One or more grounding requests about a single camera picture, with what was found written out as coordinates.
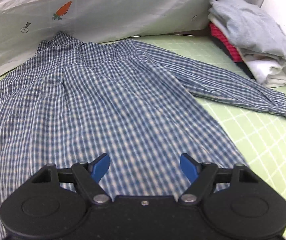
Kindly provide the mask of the red folded garment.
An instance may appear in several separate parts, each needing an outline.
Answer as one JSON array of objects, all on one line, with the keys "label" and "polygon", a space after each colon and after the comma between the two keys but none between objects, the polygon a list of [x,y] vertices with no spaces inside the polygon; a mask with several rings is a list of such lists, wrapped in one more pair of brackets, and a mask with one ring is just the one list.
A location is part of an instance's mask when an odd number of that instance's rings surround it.
[{"label": "red folded garment", "polygon": [[237,49],[230,44],[222,31],[210,22],[210,38],[233,62],[242,62],[242,58]]}]

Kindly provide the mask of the light grey folded garment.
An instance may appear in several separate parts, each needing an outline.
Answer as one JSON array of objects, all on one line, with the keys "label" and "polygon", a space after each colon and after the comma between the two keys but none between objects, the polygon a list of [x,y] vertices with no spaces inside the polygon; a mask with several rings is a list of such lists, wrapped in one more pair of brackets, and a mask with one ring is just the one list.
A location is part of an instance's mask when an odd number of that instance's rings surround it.
[{"label": "light grey folded garment", "polygon": [[208,18],[247,60],[271,58],[286,67],[286,35],[257,5],[244,0],[209,0]]}]

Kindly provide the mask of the white folded garment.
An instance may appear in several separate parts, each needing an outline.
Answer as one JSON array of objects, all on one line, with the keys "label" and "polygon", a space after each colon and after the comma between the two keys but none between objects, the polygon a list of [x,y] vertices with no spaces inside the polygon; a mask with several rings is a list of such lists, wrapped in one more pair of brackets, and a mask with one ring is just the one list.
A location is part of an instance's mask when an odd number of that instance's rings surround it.
[{"label": "white folded garment", "polygon": [[273,59],[244,60],[257,83],[276,88],[286,86],[286,75],[281,65]]}]

